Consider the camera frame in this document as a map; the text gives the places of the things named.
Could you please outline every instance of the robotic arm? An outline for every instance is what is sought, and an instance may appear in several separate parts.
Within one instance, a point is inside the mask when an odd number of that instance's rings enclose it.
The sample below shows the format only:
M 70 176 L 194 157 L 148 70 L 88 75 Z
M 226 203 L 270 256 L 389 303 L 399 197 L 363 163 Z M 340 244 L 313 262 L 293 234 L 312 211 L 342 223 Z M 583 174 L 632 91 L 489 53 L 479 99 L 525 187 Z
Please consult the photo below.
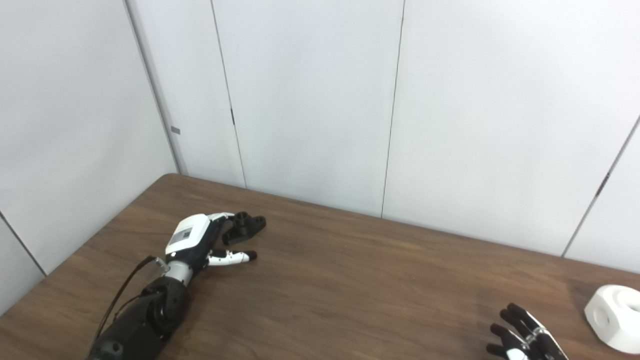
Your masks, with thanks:
M 225 245 L 251 238 L 266 225 L 263 217 L 247 213 L 197 214 L 181 221 L 165 249 L 165 260 L 148 257 L 127 278 L 103 318 L 88 360 L 153 360 L 182 323 L 188 304 L 187 286 L 208 266 L 225 266 L 255 260 L 255 251 L 214 250 L 223 224 L 234 226 L 223 235 Z M 164 270 L 102 333 L 113 305 L 133 275 L 151 261 Z
M 521 336 L 493 323 L 492 333 L 500 336 L 502 346 L 489 344 L 489 354 L 505 360 L 569 360 L 551 333 L 525 309 L 509 304 L 500 312 L 500 317 L 511 324 Z

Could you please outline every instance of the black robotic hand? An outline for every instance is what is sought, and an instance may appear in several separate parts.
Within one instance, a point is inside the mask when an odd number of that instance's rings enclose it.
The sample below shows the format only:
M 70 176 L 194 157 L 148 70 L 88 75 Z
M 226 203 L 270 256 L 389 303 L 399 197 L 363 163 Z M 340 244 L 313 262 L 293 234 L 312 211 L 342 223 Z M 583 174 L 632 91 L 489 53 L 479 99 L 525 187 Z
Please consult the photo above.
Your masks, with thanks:
M 551 333 L 525 309 L 509 304 L 500 311 L 500 317 L 521 336 L 501 325 L 491 324 L 491 332 L 500 336 L 502 346 L 487 345 L 489 354 L 506 360 L 568 360 Z

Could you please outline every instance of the black robotic forearm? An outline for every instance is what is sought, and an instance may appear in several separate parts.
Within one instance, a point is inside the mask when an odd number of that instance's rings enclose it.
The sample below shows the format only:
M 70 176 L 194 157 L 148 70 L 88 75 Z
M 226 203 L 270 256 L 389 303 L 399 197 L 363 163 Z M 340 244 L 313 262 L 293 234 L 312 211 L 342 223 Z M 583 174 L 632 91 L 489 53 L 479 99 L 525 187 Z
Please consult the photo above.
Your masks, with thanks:
M 173 277 L 150 283 L 96 340 L 88 360 L 153 360 L 182 323 L 187 288 Z

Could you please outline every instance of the black cable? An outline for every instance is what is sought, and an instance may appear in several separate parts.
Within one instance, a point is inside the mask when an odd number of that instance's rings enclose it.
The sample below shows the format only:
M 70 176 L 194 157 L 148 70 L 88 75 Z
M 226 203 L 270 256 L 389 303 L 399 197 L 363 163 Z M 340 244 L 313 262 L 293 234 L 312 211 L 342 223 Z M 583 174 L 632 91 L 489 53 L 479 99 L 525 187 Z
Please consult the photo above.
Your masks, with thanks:
M 111 314 L 111 311 L 113 310 L 113 307 L 116 305 L 116 302 L 118 302 L 118 299 L 120 298 L 120 296 L 122 295 L 122 292 L 125 290 L 125 288 L 129 284 L 129 281 L 131 281 L 133 276 L 136 275 L 136 273 L 140 269 L 142 269 L 143 267 L 145 267 L 146 264 L 149 264 L 151 261 L 153 261 L 155 259 L 156 259 L 155 256 L 147 256 L 146 259 L 144 259 L 143 261 L 140 261 L 140 264 L 138 264 L 136 266 L 136 268 L 133 269 L 131 274 L 129 274 L 127 280 L 125 280 L 124 283 L 121 285 L 120 289 L 118 290 L 118 293 L 116 293 L 116 296 L 111 301 L 111 304 L 107 308 L 106 313 L 104 313 L 104 316 L 102 317 L 102 320 L 100 321 L 100 325 L 98 326 L 98 331 L 95 332 L 95 337 L 93 338 L 93 341 L 92 341 L 92 344 L 91 344 L 91 348 L 89 349 L 89 355 L 91 355 L 91 351 L 93 349 L 93 345 L 95 344 L 95 341 L 98 340 L 98 338 L 100 337 L 100 334 L 102 333 L 102 328 L 104 327 L 104 324 L 107 322 L 107 319 L 109 318 L 109 314 Z
M 118 311 L 116 311 L 115 314 L 113 314 L 113 320 L 111 321 L 111 323 L 115 323 L 116 319 L 118 318 L 118 315 L 120 314 L 120 312 L 122 311 L 122 309 L 124 309 L 124 307 L 128 304 L 130 304 L 133 300 L 136 300 L 137 298 L 141 297 L 142 295 L 138 294 L 134 297 L 132 297 L 131 299 L 127 300 L 127 302 L 125 302 L 124 304 L 122 304 L 122 306 L 120 306 L 120 309 L 118 309 Z

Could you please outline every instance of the white wall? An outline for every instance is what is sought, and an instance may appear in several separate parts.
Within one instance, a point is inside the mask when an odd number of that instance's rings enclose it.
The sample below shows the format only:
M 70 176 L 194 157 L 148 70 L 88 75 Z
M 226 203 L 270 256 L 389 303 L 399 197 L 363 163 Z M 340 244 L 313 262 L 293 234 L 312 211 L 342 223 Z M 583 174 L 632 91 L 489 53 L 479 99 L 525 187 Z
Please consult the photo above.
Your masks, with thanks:
M 566 257 L 640 273 L 640 131 L 636 130 Z
M 129 0 L 184 175 L 244 187 L 209 0 Z
M 48 273 L 175 165 L 122 2 L 2 1 L 0 49 L 0 209 Z
M 0 218 L 0 315 L 44 279 L 44 274 Z
M 249 189 L 380 215 L 402 4 L 213 1 Z
M 253 190 L 560 255 L 640 113 L 636 1 L 406 0 L 399 63 L 402 1 L 213 0 L 222 56 L 131 2 L 187 173 Z
M 640 3 L 404 15 L 384 217 L 560 255 L 640 113 Z

